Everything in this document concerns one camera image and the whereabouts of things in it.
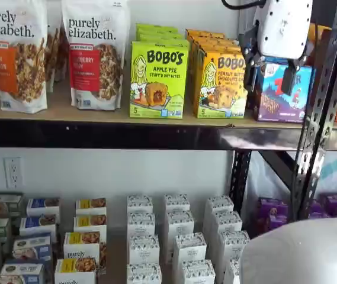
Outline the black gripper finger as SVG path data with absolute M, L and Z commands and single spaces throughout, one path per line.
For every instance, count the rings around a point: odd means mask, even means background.
M 245 58 L 245 74 L 243 78 L 243 85 L 248 92 L 253 92 L 255 89 L 256 77 L 260 64 L 260 57 Z
M 304 59 L 288 59 L 287 67 L 284 71 L 281 91 L 287 95 L 291 95 L 297 72 L 304 65 Z

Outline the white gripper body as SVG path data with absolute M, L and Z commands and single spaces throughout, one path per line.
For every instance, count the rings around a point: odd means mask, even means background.
M 299 59 L 307 42 L 312 6 L 311 0 L 270 0 L 257 7 L 254 20 L 260 54 Z

